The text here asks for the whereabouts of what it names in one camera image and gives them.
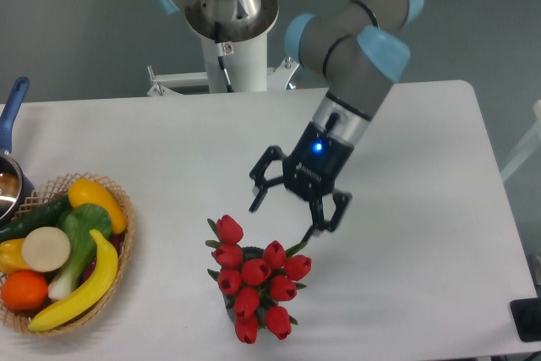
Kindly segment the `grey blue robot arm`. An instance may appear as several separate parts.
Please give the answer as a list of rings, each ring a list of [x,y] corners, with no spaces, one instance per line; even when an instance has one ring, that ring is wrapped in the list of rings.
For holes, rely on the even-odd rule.
[[[183,11],[201,41],[209,90],[264,91],[270,87],[267,34],[277,0],[154,0],[166,14]],[[267,191],[283,185],[309,204],[309,236],[337,229],[352,196],[335,186],[391,87],[410,58],[393,31],[416,19],[424,0],[348,0],[339,13],[301,14],[287,27],[287,58],[329,85],[290,154],[269,147],[249,176],[256,211]]]

